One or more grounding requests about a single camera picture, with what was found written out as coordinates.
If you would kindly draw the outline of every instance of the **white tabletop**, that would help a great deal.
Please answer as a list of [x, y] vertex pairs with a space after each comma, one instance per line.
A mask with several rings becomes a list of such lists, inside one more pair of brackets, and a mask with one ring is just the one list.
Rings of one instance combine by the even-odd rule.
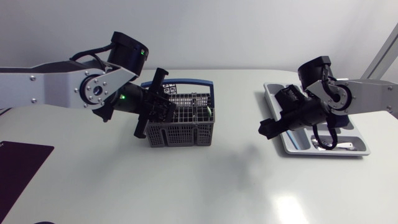
[[[397, 223], [398, 121], [351, 116], [368, 157], [291, 156], [258, 134], [275, 70], [170, 70], [215, 86], [210, 147], [150, 148], [137, 115], [31, 106], [0, 116], [0, 141], [54, 146], [3, 223]], [[135, 81], [152, 79], [143, 71]]]

